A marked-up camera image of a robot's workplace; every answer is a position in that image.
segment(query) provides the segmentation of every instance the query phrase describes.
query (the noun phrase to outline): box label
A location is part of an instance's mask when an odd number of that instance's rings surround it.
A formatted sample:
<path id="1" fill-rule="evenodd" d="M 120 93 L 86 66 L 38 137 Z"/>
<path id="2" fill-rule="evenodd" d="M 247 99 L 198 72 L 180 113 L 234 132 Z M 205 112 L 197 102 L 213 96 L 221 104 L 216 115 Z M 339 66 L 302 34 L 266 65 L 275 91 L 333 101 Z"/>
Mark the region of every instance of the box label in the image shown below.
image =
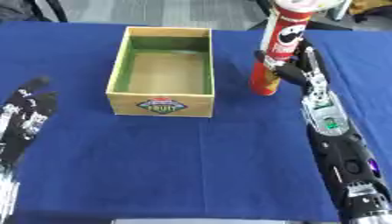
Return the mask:
<path id="1" fill-rule="evenodd" d="M 158 113 L 160 115 L 167 115 L 172 112 L 186 109 L 187 106 L 181 102 L 174 101 L 167 97 L 157 97 L 143 101 L 137 104 L 139 108 L 147 109 L 151 112 Z"/>

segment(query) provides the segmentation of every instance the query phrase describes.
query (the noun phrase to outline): led light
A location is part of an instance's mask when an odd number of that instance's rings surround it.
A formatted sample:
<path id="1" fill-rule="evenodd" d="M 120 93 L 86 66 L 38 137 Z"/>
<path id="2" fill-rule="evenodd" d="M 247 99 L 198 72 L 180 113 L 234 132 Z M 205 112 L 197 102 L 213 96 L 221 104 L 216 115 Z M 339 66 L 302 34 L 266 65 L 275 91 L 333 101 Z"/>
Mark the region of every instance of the led light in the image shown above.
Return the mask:
<path id="1" fill-rule="evenodd" d="M 325 126 L 328 130 L 333 130 L 339 127 L 339 125 L 336 123 L 335 119 L 328 117 L 324 119 Z"/>

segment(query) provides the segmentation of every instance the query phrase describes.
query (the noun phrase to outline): gray floor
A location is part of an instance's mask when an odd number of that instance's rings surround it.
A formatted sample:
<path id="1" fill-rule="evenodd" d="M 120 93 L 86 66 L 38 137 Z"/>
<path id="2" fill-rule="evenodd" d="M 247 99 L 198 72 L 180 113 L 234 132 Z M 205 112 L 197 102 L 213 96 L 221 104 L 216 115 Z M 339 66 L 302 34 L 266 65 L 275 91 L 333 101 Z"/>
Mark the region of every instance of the gray floor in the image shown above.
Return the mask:
<path id="1" fill-rule="evenodd" d="M 45 14 L 54 19 L 45 1 L 37 0 Z M 255 0 L 62 0 L 61 2 L 71 22 L 247 30 L 265 19 Z M 344 18 L 340 23 L 334 23 L 322 15 L 317 15 L 315 20 L 355 30 L 392 30 L 390 20 L 378 17 L 372 17 L 364 24 L 355 24 L 350 17 Z"/>

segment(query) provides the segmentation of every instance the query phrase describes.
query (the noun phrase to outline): blue tablecloth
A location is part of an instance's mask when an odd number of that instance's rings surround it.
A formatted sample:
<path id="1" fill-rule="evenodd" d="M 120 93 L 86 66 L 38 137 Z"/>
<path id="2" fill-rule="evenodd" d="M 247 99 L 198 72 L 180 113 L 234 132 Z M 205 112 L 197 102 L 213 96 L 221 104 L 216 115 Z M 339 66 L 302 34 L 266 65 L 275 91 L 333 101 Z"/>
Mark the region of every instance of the blue tablecloth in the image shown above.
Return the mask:
<path id="1" fill-rule="evenodd" d="M 213 32 L 216 99 L 206 119 L 113 115 L 105 88 L 123 30 L 0 26 L 0 100 L 42 74 L 59 91 L 59 112 L 20 165 L 20 213 L 337 219 L 307 143 L 299 88 L 283 82 L 271 97 L 249 91 L 259 31 Z M 392 32 L 307 36 L 392 183 Z"/>

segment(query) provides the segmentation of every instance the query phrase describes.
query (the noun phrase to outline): wooden box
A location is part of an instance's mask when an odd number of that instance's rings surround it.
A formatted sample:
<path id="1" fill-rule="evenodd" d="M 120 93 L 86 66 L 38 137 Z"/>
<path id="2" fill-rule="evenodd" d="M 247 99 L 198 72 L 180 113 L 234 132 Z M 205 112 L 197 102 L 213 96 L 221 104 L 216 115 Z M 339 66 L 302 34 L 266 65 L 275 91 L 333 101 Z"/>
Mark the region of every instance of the wooden box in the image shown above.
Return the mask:
<path id="1" fill-rule="evenodd" d="M 211 30 L 128 27 L 106 94 L 117 115 L 211 117 Z"/>

